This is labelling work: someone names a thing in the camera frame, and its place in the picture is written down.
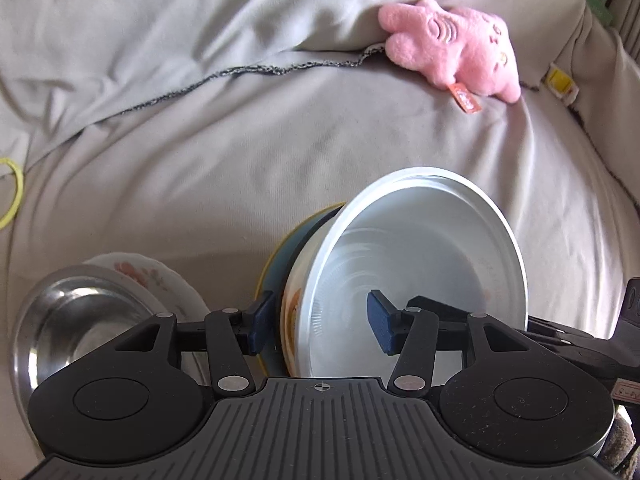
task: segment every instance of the stack of dishes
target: stack of dishes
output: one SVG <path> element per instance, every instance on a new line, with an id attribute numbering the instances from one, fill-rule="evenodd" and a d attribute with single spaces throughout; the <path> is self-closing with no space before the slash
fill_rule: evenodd
<path id="1" fill-rule="evenodd" d="M 258 292 L 276 292 L 279 330 L 262 354 L 266 371 L 386 383 L 397 357 L 369 327 L 372 289 L 398 308 L 427 296 L 514 328 L 527 323 L 524 264 L 500 210 L 455 173 L 409 168 L 307 219 L 270 258 Z M 460 369 L 460 352 L 438 352 L 433 384 Z"/>

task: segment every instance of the plush toy tag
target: plush toy tag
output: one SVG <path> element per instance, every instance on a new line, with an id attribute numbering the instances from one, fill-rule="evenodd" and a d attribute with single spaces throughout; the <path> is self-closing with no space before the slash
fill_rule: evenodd
<path id="1" fill-rule="evenodd" d="M 449 91 L 453 94 L 453 98 L 465 113 L 475 114 L 482 110 L 476 98 L 463 83 L 453 83 L 453 85 L 449 85 Z"/>
<path id="2" fill-rule="evenodd" d="M 579 88 L 571 76 L 560 70 L 553 63 L 545 76 L 545 84 L 551 93 L 562 101 L 564 106 L 569 106 L 578 96 Z"/>

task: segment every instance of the ridged black surface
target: ridged black surface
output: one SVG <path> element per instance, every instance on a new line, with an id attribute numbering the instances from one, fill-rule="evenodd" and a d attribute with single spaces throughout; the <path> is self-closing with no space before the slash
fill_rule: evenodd
<path id="1" fill-rule="evenodd" d="M 315 389 L 319 383 L 330 387 Z M 191 440 L 146 463 L 100 468 L 52 457 L 32 480 L 614 479 L 595 460 L 505 465 L 452 439 L 430 407 L 376 379 L 268 379 L 218 403 Z"/>

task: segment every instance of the yellow tag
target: yellow tag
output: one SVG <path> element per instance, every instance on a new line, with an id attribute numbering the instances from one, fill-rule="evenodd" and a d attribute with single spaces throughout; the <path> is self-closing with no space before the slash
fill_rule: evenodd
<path id="1" fill-rule="evenodd" d="M 575 81 L 553 63 L 546 73 L 545 83 L 551 93 L 565 106 L 572 104 L 578 96 L 579 88 Z"/>

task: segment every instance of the stainless steel bowl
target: stainless steel bowl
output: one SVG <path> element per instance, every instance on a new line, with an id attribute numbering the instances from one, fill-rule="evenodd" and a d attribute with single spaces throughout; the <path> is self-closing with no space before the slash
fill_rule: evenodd
<path id="1" fill-rule="evenodd" d="M 38 384 L 142 320 L 165 311 L 143 286 L 111 269 L 85 264 L 41 280 L 22 303 L 12 347 L 14 394 L 27 428 L 27 404 Z"/>

